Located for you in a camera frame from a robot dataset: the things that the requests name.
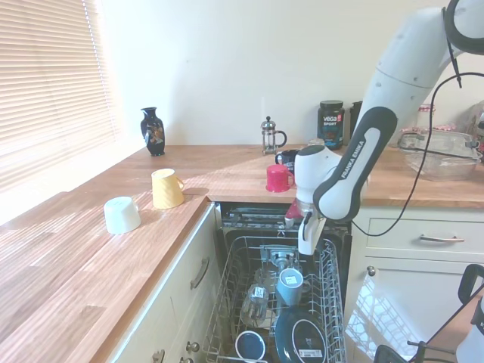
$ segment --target dark blue plate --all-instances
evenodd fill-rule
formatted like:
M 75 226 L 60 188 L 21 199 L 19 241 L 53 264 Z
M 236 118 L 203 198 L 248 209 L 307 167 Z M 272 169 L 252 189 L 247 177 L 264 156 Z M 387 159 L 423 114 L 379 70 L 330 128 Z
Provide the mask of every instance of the dark blue plate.
M 326 336 L 315 316 L 284 309 L 275 325 L 275 346 L 282 363 L 325 363 Z

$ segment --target wire rack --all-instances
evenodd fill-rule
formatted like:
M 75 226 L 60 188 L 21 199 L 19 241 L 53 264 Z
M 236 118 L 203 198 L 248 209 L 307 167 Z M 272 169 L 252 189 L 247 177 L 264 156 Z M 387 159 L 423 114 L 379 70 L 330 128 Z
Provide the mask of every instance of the wire rack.
M 240 311 L 247 291 L 255 282 L 256 272 L 265 272 L 265 285 L 270 279 L 272 289 L 278 279 L 277 266 L 284 259 L 287 265 L 302 270 L 305 282 L 298 307 L 313 314 L 324 329 L 326 362 L 346 363 L 336 247 L 330 240 L 324 240 L 322 248 L 318 248 L 314 256 L 306 256 L 299 254 L 296 245 L 297 239 L 291 237 L 243 236 L 233 241 L 203 342 L 207 363 L 244 361 L 234 358 L 234 342 L 245 330 L 259 333 L 265 341 L 270 362 L 278 361 L 275 325 L 282 309 L 287 307 L 278 302 L 271 291 L 266 319 L 258 327 L 246 326 L 240 319 Z M 267 363 L 265 360 L 253 362 Z

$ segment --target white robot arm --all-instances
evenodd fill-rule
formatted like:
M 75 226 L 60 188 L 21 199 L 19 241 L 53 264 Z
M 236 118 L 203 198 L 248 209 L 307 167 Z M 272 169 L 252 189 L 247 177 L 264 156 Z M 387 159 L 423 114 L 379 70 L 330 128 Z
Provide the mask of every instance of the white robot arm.
M 299 230 L 299 251 L 314 252 L 325 219 L 351 221 L 362 190 L 395 130 L 402 129 L 455 57 L 484 54 L 484 2 L 451 0 L 441 8 L 411 15 L 378 62 L 363 100 L 356 129 L 342 157 L 310 146 L 296 156 L 296 198 L 307 213 Z

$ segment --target blue mug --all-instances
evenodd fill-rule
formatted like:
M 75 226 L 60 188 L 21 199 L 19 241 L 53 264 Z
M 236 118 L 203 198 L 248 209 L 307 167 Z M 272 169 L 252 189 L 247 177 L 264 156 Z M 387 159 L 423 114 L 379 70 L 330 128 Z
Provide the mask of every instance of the blue mug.
M 276 295 L 287 306 L 296 306 L 303 294 L 304 278 L 295 268 L 285 268 L 279 275 Z

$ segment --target cup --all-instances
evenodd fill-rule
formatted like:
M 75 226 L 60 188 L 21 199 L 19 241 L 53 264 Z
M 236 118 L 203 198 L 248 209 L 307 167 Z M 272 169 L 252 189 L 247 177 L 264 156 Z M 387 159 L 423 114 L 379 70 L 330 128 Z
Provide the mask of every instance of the cup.
M 296 161 L 297 153 L 299 153 L 299 150 L 296 149 L 281 151 L 275 156 L 275 163 L 287 166 L 294 175 L 294 162 Z
M 169 209 L 184 202 L 182 189 L 185 185 L 175 176 L 175 170 L 157 170 L 151 174 L 151 181 L 153 184 L 153 206 L 155 208 Z
M 248 327 L 260 327 L 266 317 L 268 301 L 267 287 L 264 284 L 252 285 L 247 291 L 240 310 L 242 322 Z
M 303 294 L 303 275 L 295 268 L 285 268 L 279 274 L 276 296 L 287 306 L 296 306 Z
M 265 355 L 264 339 L 255 331 L 245 330 L 235 340 L 235 351 L 239 358 L 260 361 Z
M 267 185 L 265 189 L 275 193 L 288 191 L 294 185 L 294 175 L 289 171 L 285 165 L 270 165 L 267 168 Z
M 104 204 L 106 229 L 111 234 L 122 234 L 141 224 L 138 206 L 130 197 L 118 197 Z

